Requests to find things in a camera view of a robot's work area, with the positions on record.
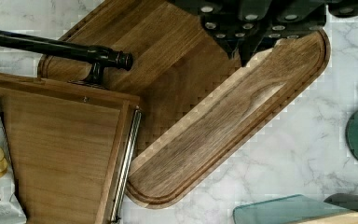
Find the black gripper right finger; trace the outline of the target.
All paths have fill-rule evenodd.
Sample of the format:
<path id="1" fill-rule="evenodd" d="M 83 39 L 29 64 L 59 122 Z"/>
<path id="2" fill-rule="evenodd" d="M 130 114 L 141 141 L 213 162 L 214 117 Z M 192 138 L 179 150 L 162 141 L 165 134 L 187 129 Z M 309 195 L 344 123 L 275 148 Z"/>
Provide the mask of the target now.
<path id="1" fill-rule="evenodd" d="M 241 65 L 281 38 L 297 39 L 322 29 L 325 7 L 324 0 L 240 0 L 238 18 L 255 26 L 239 46 Z"/>

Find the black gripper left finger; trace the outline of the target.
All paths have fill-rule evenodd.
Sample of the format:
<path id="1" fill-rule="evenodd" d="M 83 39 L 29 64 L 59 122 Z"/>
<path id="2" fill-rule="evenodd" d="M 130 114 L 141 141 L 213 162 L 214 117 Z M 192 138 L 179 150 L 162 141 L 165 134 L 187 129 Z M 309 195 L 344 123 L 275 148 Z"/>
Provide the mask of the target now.
<path id="1" fill-rule="evenodd" d="M 200 25 L 232 59 L 245 36 L 237 18 L 240 0 L 168 0 L 187 13 L 198 16 Z"/>

